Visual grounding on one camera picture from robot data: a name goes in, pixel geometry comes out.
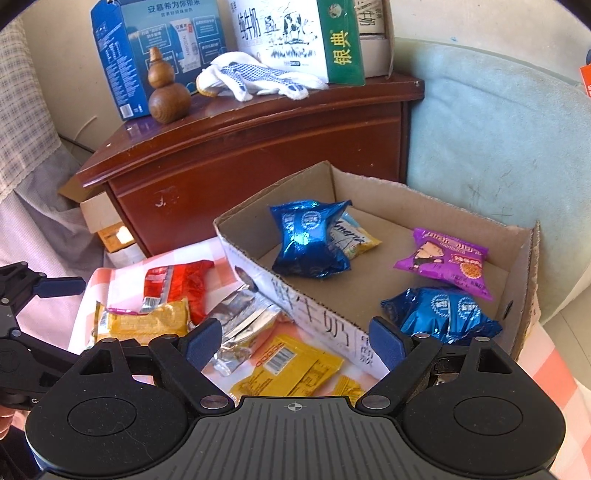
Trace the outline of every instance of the blue gripper pad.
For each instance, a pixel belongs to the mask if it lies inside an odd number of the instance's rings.
[[[388,370],[394,370],[410,353],[413,340],[382,317],[369,322],[369,344]]]

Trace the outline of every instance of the yellow snack package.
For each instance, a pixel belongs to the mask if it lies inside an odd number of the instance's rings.
[[[332,227],[330,237],[349,260],[382,243],[381,240],[367,233],[347,212]]]
[[[141,345],[148,345],[152,338],[165,333],[179,336],[187,334],[189,303],[187,299],[163,303],[150,313],[107,309],[97,302],[95,310],[95,341],[114,337],[119,340],[135,338]]]
[[[334,375],[343,359],[311,347],[288,335],[277,335],[250,377],[230,389],[238,401],[243,395],[308,397]]]
[[[334,397],[349,397],[351,405],[355,406],[364,393],[358,382],[345,375],[341,375],[331,395]]]

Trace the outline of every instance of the red snack package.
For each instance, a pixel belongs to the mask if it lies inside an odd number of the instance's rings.
[[[140,313],[158,305],[187,298],[191,322],[199,325],[205,318],[205,274],[213,267],[211,260],[168,267],[150,268],[144,281],[144,304]]]

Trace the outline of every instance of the pink checkered cloth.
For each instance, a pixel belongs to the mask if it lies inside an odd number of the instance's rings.
[[[144,277],[149,268],[205,259],[215,263],[215,268],[208,273],[206,279],[206,307],[209,311],[241,284],[236,281],[217,238],[152,257],[131,267],[119,270],[98,269],[92,275],[82,299],[69,350],[80,353],[86,347],[97,301],[109,307],[138,310],[142,304]],[[288,329],[286,331],[292,329],[293,334],[312,344],[317,342],[301,330],[295,333],[295,326],[283,325],[280,328]],[[530,329],[519,364],[554,400],[566,418],[566,438],[554,462],[552,473],[561,480],[591,480],[591,391],[573,378],[554,343],[539,324]],[[252,369],[252,363],[247,362],[227,378],[209,371],[206,374],[227,391],[232,384],[248,376]],[[377,381],[362,374],[351,364],[346,364],[341,373],[356,378],[364,388],[369,388]],[[330,385],[322,390],[323,394],[330,392]]]

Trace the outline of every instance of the cardboard box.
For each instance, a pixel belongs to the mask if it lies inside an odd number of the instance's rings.
[[[372,8],[365,0],[357,4],[353,0],[228,1],[238,49],[269,67],[349,85],[363,85],[366,77],[392,72],[394,49],[388,38],[394,30],[389,5]],[[374,23],[381,22],[369,31],[381,30],[382,35],[360,37],[356,8],[365,12],[366,30],[368,12]]]
[[[82,203],[102,191],[103,189],[100,186],[83,187],[80,180],[74,175],[58,189],[57,193],[76,203]]]
[[[128,248],[135,245],[133,236],[121,221],[121,217],[106,192],[99,193],[82,202],[80,210],[82,210],[88,230],[100,237],[108,254],[127,251]],[[111,260],[117,266],[127,264],[131,261],[130,258],[137,258],[136,249],[116,255]]]
[[[226,51],[216,0],[99,0],[90,12],[100,60],[123,120],[149,115],[150,48],[175,81],[195,93],[195,78]]]
[[[383,243],[352,260],[350,271],[324,280],[277,276],[271,267],[281,238],[269,206],[301,199],[352,200],[353,217]],[[327,162],[275,183],[217,218],[214,226],[233,267],[252,277],[301,328],[377,378],[387,370],[369,346],[366,332],[369,321],[383,315],[380,301],[407,288],[438,284],[392,267],[416,250],[414,228],[489,248],[484,277],[493,301],[476,300],[484,313],[503,325],[495,340],[513,358],[519,355],[534,314],[537,226],[504,226],[403,184],[344,173]]]

